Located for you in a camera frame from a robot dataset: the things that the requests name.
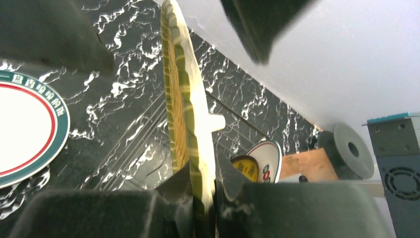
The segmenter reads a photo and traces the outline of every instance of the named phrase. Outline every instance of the fan vent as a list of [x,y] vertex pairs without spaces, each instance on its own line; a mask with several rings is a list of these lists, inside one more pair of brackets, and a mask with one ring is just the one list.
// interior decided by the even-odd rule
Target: fan vent
[[420,174],[410,168],[390,169],[384,179],[386,189],[394,196],[407,200],[420,200]]

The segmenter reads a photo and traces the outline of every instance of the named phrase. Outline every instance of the yellow label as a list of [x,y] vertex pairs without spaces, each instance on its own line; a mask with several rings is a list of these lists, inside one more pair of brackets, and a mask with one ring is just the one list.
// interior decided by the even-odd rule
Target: yellow label
[[233,163],[233,167],[239,170],[245,177],[252,182],[257,182],[258,165],[249,159],[238,160]]

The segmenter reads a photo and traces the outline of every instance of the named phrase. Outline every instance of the marble tabletop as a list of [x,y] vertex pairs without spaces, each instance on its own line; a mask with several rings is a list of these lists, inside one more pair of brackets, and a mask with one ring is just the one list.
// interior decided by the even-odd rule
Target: marble tabletop
[[[77,0],[115,55],[114,76],[50,70],[3,60],[2,70],[39,78],[66,101],[69,139],[36,175],[0,189],[0,234],[45,188],[152,189],[171,176],[166,128],[160,9],[152,0]],[[227,127],[213,134],[216,156],[244,154],[275,139],[283,154],[305,151],[317,129],[205,40],[191,33],[210,112]]]

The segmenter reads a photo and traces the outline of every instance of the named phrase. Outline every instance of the yellow green striped fabric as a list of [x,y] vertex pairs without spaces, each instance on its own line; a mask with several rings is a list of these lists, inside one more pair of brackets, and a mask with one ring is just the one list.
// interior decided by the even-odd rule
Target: yellow green striped fabric
[[201,201],[195,215],[204,218],[213,204],[215,161],[203,79],[176,0],[163,2],[160,23],[172,167],[175,173],[190,161],[193,195]]

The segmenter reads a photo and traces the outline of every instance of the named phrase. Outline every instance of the red ring on plate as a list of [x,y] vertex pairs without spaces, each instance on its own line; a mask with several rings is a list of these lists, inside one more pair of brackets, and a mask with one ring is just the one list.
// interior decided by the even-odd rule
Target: red ring on plate
[[50,118],[51,118],[51,132],[50,132],[50,136],[48,137],[48,140],[46,142],[46,144],[42,147],[42,149],[34,156],[32,157],[30,160],[26,161],[25,163],[10,169],[10,170],[6,170],[6,171],[2,171],[0,172],[0,176],[2,175],[6,175],[12,172],[15,172],[25,166],[27,166],[28,164],[32,163],[34,160],[36,160],[40,155],[42,155],[42,153],[44,153],[46,151],[46,149],[48,148],[48,146],[51,144],[53,138],[54,138],[54,129],[55,129],[55,119],[54,119],[54,113],[51,110],[51,108],[49,107],[49,105],[37,94],[25,89],[25,88],[21,88],[21,87],[17,87],[17,86],[13,86],[13,85],[9,85],[9,84],[2,84],[0,83],[0,87],[3,88],[9,88],[9,89],[14,89],[14,90],[18,90],[21,91],[23,93],[29,94],[32,97],[34,97],[35,99],[37,99],[40,103],[42,103],[42,105],[44,105],[45,108],[47,108],[48,113],[50,114]]

